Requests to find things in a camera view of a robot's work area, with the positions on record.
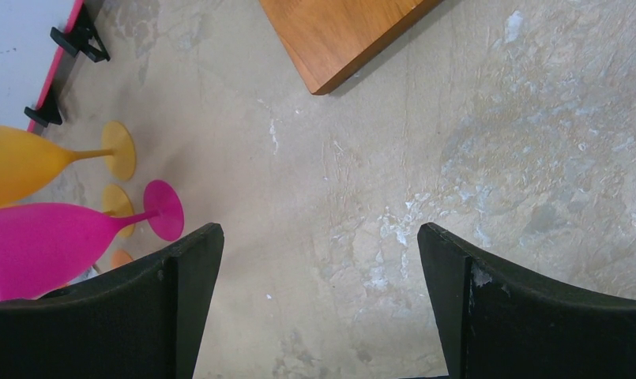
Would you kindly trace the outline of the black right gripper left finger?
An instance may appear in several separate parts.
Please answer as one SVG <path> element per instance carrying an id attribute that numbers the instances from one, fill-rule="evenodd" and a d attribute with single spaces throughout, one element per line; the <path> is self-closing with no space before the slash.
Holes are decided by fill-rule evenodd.
<path id="1" fill-rule="evenodd" d="M 190 378 L 224 250 L 208 223 L 37 300 L 0 302 L 0 378 Z"/>

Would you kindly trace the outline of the yellow wine glass front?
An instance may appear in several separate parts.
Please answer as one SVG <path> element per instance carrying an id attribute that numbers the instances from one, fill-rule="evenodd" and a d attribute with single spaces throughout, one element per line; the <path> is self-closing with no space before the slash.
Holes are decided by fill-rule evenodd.
<path id="1" fill-rule="evenodd" d="M 103 213 L 114 217 L 134 215 L 133 204 L 121 186 L 109 184 L 102 192 Z"/>

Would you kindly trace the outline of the pink wine glass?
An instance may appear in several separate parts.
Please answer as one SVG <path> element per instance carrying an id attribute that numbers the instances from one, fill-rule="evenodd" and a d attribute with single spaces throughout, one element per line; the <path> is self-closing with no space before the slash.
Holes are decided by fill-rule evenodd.
<path id="1" fill-rule="evenodd" d="M 67 203 L 0 208 L 0 302 L 37 298 L 70 282 L 100 259 L 117 234 L 141 221 L 165 241 L 181 236 L 183 206 L 169 183 L 151 181 L 143 211 L 127 217 Z"/>

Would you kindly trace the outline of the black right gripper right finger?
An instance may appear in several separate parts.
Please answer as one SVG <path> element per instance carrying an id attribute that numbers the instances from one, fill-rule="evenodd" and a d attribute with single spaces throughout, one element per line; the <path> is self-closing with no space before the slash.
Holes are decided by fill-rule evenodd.
<path id="1" fill-rule="evenodd" d="M 452 378 L 636 378 L 636 300 L 543 276 L 435 223 L 423 274 Z"/>

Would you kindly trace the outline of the orange wine glass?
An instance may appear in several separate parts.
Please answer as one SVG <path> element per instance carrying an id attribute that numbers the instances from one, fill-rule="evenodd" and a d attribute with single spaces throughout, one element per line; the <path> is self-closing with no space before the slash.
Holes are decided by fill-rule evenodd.
<path id="1" fill-rule="evenodd" d="M 134 259 L 127 251 L 118 249 L 111 255 L 111 268 L 117 269 L 133 261 Z"/>

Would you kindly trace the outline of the red framed whiteboard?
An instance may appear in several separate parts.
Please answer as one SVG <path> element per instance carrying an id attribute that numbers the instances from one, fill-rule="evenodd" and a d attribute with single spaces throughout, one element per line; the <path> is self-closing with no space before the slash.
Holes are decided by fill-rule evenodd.
<path id="1" fill-rule="evenodd" d="M 0 125 L 27 131 L 36 122 L 24 110 L 40 109 L 63 49 L 51 29 L 73 28 L 82 1 L 0 1 Z"/>

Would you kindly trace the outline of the gold wire wine glass rack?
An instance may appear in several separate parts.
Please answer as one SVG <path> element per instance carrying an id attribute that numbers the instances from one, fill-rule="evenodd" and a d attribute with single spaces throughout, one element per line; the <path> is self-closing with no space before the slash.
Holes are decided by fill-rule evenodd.
<path id="1" fill-rule="evenodd" d="M 439 0 L 262 0 L 260 4 L 314 96 L 331 93 Z"/>

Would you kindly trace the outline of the yellow wine glass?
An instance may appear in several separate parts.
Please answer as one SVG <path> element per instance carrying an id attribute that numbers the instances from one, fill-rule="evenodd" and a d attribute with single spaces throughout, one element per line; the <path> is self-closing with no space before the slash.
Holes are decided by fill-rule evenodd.
<path id="1" fill-rule="evenodd" d="M 52 182 L 70 164 L 103 157 L 114 177 L 133 177 L 137 154 L 128 129 L 117 121 L 104 125 L 101 147 L 75 151 L 43 137 L 9 126 L 0 126 L 0 208 L 22 200 Z"/>
<path id="2" fill-rule="evenodd" d="M 133 204 L 121 186 L 109 184 L 102 192 L 103 213 L 114 217 L 134 215 Z"/>

